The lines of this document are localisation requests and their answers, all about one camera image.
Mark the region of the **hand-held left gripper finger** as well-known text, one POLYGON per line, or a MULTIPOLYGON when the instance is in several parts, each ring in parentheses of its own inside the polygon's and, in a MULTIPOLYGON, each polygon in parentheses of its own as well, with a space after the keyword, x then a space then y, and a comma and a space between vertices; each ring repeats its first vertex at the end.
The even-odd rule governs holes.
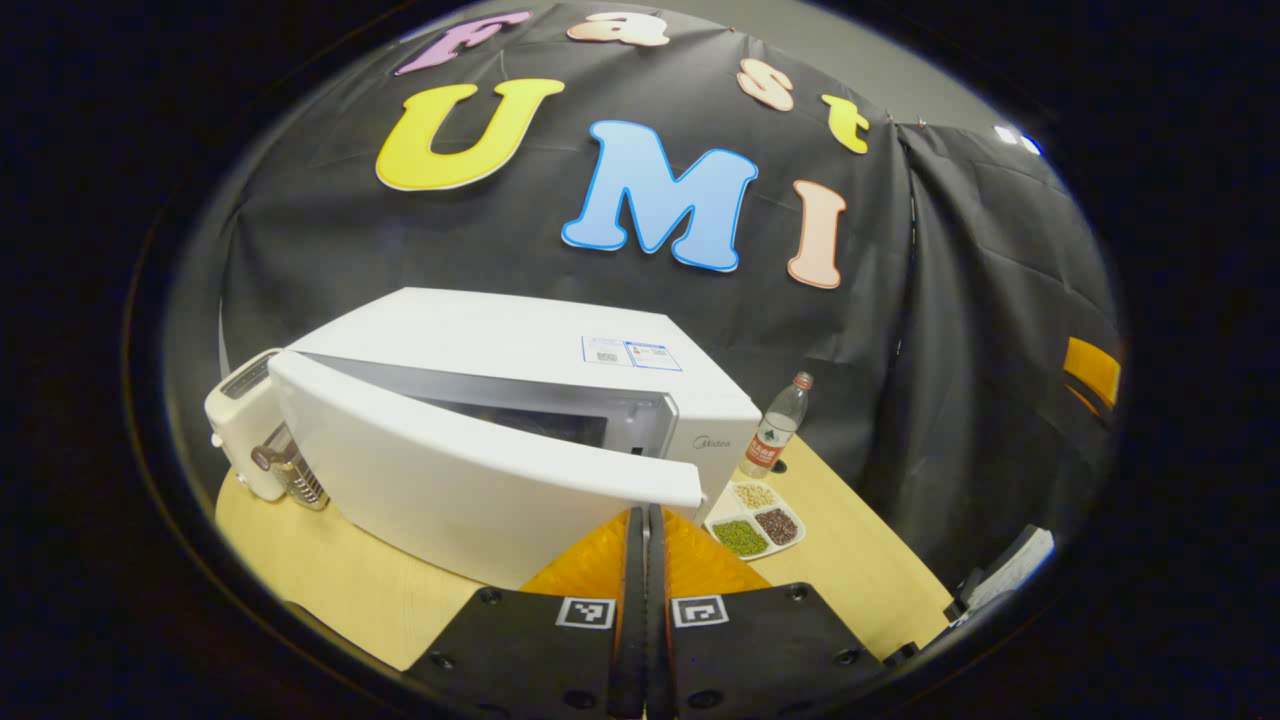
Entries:
POLYGON ((618 520, 608 594, 485 585, 404 678, 463 720, 640 717, 646 680, 646 514, 618 520))
POLYGON ((676 594, 646 510, 646 720, 820 720, 890 671, 814 585, 676 594))

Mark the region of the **metal mesh utensil holder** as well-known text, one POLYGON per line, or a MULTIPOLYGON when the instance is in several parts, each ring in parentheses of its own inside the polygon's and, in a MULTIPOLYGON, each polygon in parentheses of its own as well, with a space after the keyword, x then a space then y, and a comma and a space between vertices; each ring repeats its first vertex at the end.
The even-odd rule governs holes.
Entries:
POLYGON ((250 459, 298 505, 314 511, 321 511, 329 505, 328 493, 314 475, 285 423, 261 445, 253 446, 250 459))

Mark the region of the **clear red-label water bottle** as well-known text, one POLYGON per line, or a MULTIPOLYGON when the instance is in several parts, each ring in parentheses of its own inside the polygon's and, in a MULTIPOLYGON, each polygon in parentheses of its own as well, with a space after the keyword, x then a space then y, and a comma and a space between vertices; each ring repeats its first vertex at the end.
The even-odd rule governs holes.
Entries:
POLYGON ((739 470, 745 477, 760 479, 773 470, 780 455, 803 424, 813 384, 814 377, 809 372, 799 372, 791 383, 776 395, 739 464, 739 470))

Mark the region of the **white toaster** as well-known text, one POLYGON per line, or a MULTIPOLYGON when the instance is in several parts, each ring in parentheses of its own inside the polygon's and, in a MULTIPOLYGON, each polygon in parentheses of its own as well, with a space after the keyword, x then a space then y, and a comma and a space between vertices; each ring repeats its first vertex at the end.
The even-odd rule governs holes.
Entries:
POLYGON ((279 352, 269 348, 243 363, 204 402, 212 429, 211 445, 224 452, 241 486, 268 502, 280 500, 285 488, 252 459, 252 451, 265 445, 283 423, 268 366, 279 352))

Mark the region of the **white divided dish of beans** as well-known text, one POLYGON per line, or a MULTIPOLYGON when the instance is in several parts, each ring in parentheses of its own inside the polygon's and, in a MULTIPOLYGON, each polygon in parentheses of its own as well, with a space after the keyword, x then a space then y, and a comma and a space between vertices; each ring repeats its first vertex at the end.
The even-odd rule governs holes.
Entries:
POLYGON ((730 482, 703 527, 748 562, 791 548, 806 537, 805 524, 781 493, 759 480, 730 482))

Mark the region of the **white microwave oven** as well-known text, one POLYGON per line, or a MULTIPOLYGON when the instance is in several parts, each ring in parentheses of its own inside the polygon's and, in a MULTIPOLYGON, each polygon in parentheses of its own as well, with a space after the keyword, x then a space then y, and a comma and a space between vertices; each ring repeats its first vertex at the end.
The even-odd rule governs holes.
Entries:
POLYGON ((398 290, 268 374, 346 520, 502 587, 632 509, 703 520, 762 419, 667 315, 502 293, 398 290))

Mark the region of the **black backdrop cloth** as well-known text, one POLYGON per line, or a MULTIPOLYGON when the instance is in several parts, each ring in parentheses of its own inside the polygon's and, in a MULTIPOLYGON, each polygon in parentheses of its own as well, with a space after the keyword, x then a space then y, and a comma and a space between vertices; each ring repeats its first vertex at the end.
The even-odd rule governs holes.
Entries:
POLYGON ((165 396, 200 482, 227 465, 201 404, 248 360, 402 287, 512 293, 669 316, 764 404, 815 375, 801 437, 946 585, 1028 525, 1064 544, 1106 482, 1102 389, 1071 340, 1125 352, 1100 243, 1051 165, 992 131, 910 126, 792 54, 650 9, 669 42, 579 41, 600 10, 422 31, 325 79, 207 197, 166 314, 165 396), (655 132, 675 176, 753 161, 739 263, 562 240, 588 197, 590 127, 655 132))

